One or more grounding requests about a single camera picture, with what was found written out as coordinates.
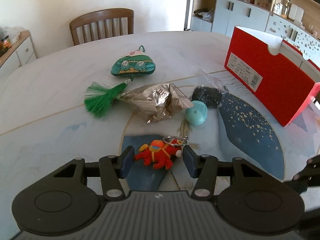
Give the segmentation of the red figure keychain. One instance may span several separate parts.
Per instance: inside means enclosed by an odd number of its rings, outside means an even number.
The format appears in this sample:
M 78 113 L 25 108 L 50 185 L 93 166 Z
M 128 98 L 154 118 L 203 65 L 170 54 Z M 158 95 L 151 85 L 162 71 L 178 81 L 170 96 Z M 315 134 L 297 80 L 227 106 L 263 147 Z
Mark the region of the red figure keychain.
M 167 136 L 162 140 L 153 140 L 142 145 L 134 156 L 134 161 L 142 160 L 144 166 L 152 165 L 153 169 L 169 170 L 176 158 L 182 156 L 183 148 L 189 142 L 188 137 Z

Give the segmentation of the silver foil snack bag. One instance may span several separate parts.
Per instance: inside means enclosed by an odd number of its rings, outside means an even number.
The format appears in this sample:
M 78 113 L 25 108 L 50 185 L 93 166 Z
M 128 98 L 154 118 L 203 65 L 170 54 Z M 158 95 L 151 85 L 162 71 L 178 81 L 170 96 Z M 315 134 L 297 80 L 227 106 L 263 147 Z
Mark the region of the silver foil snack bag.
M 118 99 L 134 105 L 147 123 L 170 119 L 194 106 L 173 83 L 145 85 L 122 93 Z

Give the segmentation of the black item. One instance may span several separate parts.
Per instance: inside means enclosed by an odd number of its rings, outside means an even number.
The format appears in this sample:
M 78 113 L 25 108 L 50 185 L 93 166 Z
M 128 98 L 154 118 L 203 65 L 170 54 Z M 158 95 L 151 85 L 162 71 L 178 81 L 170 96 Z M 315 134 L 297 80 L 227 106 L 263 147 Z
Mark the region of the black item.
M 220 108 L 222 100 L 229 92 L 226 85 L 220 79 L 209 75 L 201 68 L 196 70 L 195 77 L 198 81 L 201 81 L 201 84 L 194 88 L 190 100 L 203 102 L 210 109 Z

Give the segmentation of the green sachet with tassel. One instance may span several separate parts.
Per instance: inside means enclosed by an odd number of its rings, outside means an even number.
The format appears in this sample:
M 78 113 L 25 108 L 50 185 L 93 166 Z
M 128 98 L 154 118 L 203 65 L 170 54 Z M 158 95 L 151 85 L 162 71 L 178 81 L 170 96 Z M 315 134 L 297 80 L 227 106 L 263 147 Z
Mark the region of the green sachet with tassel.
M 104 117 L 114 100 L 135 77 L 151 75 L 155 69 L 156 65 L 151 57 L 146 54 L 143 45 L 121 56 L 111 68 L 111 75 L 118 78 L 119 82 L 114 86 L 93 82 L 86 89 L 84 98 L 86 111 L 95 118 Z

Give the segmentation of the red white cardboard box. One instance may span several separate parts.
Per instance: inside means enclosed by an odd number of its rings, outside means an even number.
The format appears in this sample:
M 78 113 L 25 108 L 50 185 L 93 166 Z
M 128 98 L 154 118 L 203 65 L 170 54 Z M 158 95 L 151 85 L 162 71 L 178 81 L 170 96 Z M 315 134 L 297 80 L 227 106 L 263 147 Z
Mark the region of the red white cardboard box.
M 319 93 L 319 82 L 306 69 L 318 70 L 282 38 L 236 26 L 225 68 L 285 127 Z

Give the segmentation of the wooden chair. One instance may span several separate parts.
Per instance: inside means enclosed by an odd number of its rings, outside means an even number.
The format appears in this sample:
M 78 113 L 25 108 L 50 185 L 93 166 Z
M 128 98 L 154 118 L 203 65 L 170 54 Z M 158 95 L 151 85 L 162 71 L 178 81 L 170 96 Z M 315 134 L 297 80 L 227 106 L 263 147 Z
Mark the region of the wooden chair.
M 89 12 L 69 24 L 75 46 L 104 38 L 131 35 L 134 29 L 134 11 L 112 8 Z

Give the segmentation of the wooden top sideboard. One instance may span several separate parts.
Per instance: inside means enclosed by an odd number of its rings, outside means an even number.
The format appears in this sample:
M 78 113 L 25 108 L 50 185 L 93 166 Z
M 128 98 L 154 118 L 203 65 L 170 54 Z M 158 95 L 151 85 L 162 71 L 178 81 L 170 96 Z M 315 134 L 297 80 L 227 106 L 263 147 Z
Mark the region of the wooden top sideboard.
M 15 70 L 37 59 L 30 31 L 24 30 L 19 39 L 1 56 L 1 79 L 8 77 Z

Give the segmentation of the white kitchen cabinets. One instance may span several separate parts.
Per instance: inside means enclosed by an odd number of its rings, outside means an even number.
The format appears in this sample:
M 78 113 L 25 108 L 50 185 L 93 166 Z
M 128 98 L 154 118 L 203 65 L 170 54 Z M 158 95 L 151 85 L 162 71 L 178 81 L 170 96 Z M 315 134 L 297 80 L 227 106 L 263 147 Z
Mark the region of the white kitchen cabinets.
M 306 72 L 319 78 L 319 40 L 276 14 L 239 0 L 217 0 L 212 21 L 198 16 L 191 18 L 192 31 L 216 32 L 231 37 L 235 26 L 251 28 L 281 37 L 297 48 L 303 57 L 316 66 Z

